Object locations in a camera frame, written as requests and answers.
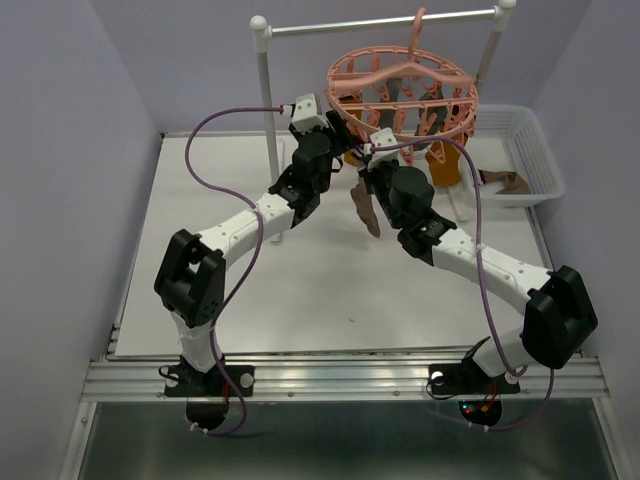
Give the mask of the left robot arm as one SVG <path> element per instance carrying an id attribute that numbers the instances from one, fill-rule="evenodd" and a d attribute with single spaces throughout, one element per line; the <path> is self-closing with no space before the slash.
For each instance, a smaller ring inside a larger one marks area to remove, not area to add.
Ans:
<path id="1" fill-rule="evenodd" d="M 181 229 L 170 238 L 154 281 L 182 348 L 178 364 L 158 370 L 168 397 L 230 394 L 245 399 L 252 394 L 240 380 L 253 374 L 253 367 L 226 366 L 215 337 L 217 320 L 236 293 L 225 286 L 227 270 L 244 255 L 255 264 L 264 241 L 306 220 L 330 188 L 333 162 L 356 146 L 354 135 L 333 110 L 309 122 L 293 119 L 289 130 L 297 148 L 259 200 L 246 199 L 245 210 L 209 229 Z"/>

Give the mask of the mustard brown striped sock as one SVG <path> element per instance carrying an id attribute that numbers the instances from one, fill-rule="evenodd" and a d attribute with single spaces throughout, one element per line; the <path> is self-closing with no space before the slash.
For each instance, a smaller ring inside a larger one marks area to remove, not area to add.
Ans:
<path id="1" fill-rule="evenodd" d="M 453 187 L 461 182 L 460 152 L 446 142 L 433 142 L 425 155 L 432 183 L 437 188 Z"/>

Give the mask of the pink round clip hanger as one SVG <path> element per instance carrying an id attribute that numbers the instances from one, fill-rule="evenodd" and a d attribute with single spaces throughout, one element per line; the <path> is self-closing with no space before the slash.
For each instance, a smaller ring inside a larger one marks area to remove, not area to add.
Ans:
<path id="1" fill-rule="evenodd" d="M 325 96 L 358 138 L 390 127 L 398 142 L 430 137 L 429 120 L 420 109 L 446 106 L 448 115 L 436 135 L 464 144 L 475 134 L 478 91 L 475 79 L 450 60 L 418 48 L 426 13 L 413 18 L 406 46 L 366 47 L 346 53 L 329 68 Z M 426 91 L 442 88 L 440 100 L 422 101 Z"/>

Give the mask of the maroon white striped sock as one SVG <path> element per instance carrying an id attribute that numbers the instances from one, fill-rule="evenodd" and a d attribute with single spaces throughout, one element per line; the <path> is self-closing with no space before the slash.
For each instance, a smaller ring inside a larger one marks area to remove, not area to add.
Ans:
<path id="1" fill-rule="evenodd" d="M 379 238 L 381 235 L 379 222 L 373 208 L 371 195 L 367 192 L 366 187 L 358 183 L 350 189 L 350 196 L 360 221 L 365 225 L 370 235 Z"/>

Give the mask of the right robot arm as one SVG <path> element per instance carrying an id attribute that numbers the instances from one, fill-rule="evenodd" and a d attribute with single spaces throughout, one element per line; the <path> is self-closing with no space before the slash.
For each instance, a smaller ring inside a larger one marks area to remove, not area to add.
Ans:
<path id="1" fill-rule="evenodd" d="M 411 257 L 477 284 L 483 300 L 494 294 L 523 317 L 521 327 L 507 333 L 491 326 L 489 337 L 459 362 L 432 366 L 434 394 L 480 394 L 532 364 L 560 370 L 597 328 L 578 271 L 530 265 L 478 242 L 433 209 L 435 191 L 423 171 L 384 161 L 362 168 L 359 180 Z"/>

